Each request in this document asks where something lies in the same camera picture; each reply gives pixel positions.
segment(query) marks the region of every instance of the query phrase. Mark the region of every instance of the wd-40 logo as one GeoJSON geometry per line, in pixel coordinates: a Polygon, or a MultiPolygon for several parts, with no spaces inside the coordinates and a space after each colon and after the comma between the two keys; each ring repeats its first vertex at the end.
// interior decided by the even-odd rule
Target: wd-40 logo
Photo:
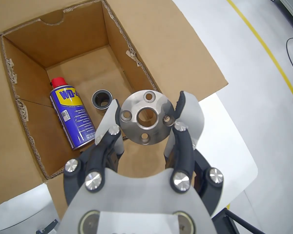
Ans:
{"type": "Polygon", "coordinates": [[[55,94],[61,105],[80,106],[83,105],[78,93],[73,87],[61,88],[55,91],[55,94]]]}

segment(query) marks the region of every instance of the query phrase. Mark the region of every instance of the black metal frame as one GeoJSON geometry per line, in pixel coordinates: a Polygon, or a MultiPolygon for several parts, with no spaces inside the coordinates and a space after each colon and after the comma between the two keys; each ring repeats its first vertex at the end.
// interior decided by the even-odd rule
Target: black metal frame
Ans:
{"type": "Polygon", "coordinates": [[[239,234],[235,221],[253,234],[265,234],[227,208],[220,211],[212,220],[218,234],[239,234]]]}

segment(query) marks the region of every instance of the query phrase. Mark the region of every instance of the white table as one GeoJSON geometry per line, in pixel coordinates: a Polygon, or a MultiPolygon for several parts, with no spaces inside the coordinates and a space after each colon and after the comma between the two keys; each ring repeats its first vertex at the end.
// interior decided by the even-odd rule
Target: white table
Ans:
{"type": "MultiPolygon", "coordinates": [[[[223,193],[213,214],[216,215],[256,178],[257,166],[218,96],[213,94],[199,104],[205,125],[196,148],[224,174],[223,193]]],[[[46,184],[42,184],[1,204],[0,230],[38,213],[51,201],[46,184]]]]}

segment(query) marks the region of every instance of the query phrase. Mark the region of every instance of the open cardboard box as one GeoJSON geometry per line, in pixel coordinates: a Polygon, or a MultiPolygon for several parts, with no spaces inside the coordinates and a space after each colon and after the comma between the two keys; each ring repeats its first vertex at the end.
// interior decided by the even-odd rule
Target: open cardboard box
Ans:
{"type": "MultiPolygon", "coordinates": [[[[227,85],[171,0],[0,0],[0,203],[46,182],[60,217],[63,166],[80,151],[51,105],[54,77],[76,88],[95,127],[98,89],[120,104],[143,89],[176,104],[181,90],[201,100],[227,85]]],[[[119,174],[161,172],[165,143],[126,140],[119,174]]]]}

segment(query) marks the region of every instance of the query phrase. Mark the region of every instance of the wd-40 can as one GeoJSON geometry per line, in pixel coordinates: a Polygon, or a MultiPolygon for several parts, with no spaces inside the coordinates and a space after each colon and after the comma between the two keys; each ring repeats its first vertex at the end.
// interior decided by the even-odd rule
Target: wd-40 can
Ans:
{"type": "Polygon", "coordinates": [[[95,138],[95,128],[75,88],[62,77],[51,81],[50,99],[73,149],[82,147],[95,138]]]}

